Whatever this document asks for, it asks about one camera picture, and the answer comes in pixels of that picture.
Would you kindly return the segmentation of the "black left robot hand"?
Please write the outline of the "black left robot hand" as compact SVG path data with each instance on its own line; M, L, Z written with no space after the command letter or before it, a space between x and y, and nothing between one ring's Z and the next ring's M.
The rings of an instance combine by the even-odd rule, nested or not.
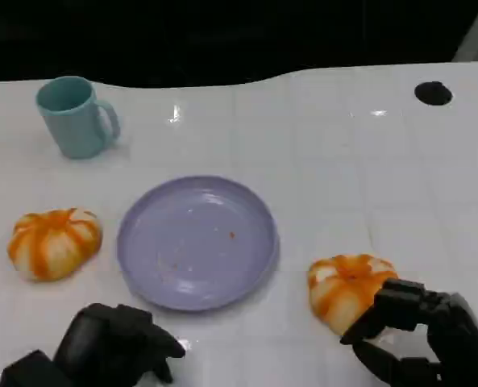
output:
M136 386L149 372L173 383L167 359L184 356L184 347L150 312L93 303L77 312L53 362L76 386Z

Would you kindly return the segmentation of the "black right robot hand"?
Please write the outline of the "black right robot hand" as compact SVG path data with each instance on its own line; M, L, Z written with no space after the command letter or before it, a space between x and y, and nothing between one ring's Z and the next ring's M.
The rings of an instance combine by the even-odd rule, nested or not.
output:
M414 331L419 324L427 327L435 362L397 358L371 342L386 328ZM340 343L350 345L359 361L390 386L478 386L478 320L459 293L390 278Z

